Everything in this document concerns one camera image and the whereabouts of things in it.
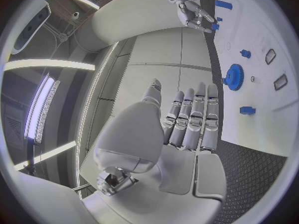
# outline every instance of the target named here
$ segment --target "blue gear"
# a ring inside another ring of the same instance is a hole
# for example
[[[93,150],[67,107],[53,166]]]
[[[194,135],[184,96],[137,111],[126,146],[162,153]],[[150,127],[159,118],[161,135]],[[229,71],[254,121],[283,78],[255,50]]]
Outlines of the blue gear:
[[[239,64],[232,64],[226,73],[226,78],[222,78],[222,83],[228,85],[232,91],[241,88],[244,81],[244,71]]]

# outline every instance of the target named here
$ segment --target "rectangular slot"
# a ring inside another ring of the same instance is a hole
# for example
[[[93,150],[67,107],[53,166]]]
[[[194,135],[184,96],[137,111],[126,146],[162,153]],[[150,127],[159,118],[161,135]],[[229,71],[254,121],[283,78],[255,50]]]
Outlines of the rectangular slot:
[[[266,54],[266,64],[269,65],[274,58],[276,57],[276,53],[273,49],[270,49]]]
[[[274,88],[276,91],[280,90],[282,87],[286,86],[288,83],[287,76],[283,74],[277,80],[274,81]]]

